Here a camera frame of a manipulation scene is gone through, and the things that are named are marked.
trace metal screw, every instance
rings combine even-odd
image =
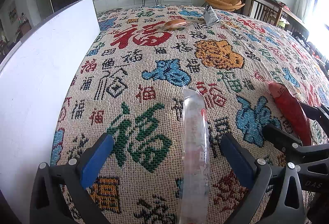
[[[289,163],[288,163],[288,167],[289,167],[290,169],[294,169],[294,168],[295,168],[295,164],[292,163],[292,162],[289,162]]]
[[[40,169],[44,169],[46,167],[46,163],[41,163],[40,165],[39,165],[39,168]]]
[[[257,163],[259,163],[260,165],[264,165],[266,164],[266,161],[263,158],[259,158],[257,159]]]
[[[75,165],[76,163],[77,163],[77,159],[75,159],[75,158],[72,158],[68,161],[69,165]]]

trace blue gripper pad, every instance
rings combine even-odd
[[[98,177],[99,171],[101,171],[107,157],[110,155],[113,149],[114,139],[111,135],[106,134],[106,137],[99,145],[98,142],[99,141],[97,141],[93,146],[96,147],[94,154],[84,165],[80,173],[80,184],[84,189],[91,186],[95,182],[96,178]]]
[[[231,168],[233,169],[234,174],[238,178],[240,184],[243,187],[246,187],[248,189],[252,189],[252,186],[254,185],[254,175],[256,172],[256,165],[255,164],[249,164],[246,158],[241,154],[241,150],[245,150],[244,153],[248,152],[246,149],[242,148],[237,141],[235,141],[237,146],[240,147],[237,149],[237,147],[233,144],[233,141],[231,141],[226,135],[222,136],[220,140],[220,149],[223,152],[224,156],[226,157],[228,163],[230,164]]]

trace red sausage packaging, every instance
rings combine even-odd
[[[303,146],[312,145],[310,123],[298,100],[291,95],[288,88],[283,84],[269,82],[269,91],[274,98],[276,106],[303,142]]]

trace woven blanket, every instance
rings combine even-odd
[[[201,7],[154,6],[98,15],[101,32],[63,103],[51,165],[80,157],[104,132],[113,135],[113,151],[87,188],[112,224],[175,223],[183,168],[183,86],[198,89],[207,108],[211,179],[206,223],[223,223],[248,191],[221,153],[224,134],[233,134],[255,158],[285,165],[284,155],[262,135],[267,123],[293,134],[268,81],[285,84],[310,105],[329,104],[328,80],[294,38],[243,15],[215,12],[220,22],[211,27]],[[182,18],[194,25],[158,29]],[[314,144],[327,141],[316,121],[310,126]],[[83,223],[65,187],[63,192],[73,217]],[[269,187],[253,222],[270,192]],[[310,197],[304,196],[307,203]]]

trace window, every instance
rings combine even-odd
[[[305,20],[305,25],[310,32],[307,41],[312,42],[316,48],[329,58],[329,0],[317,0],[313,11]]]

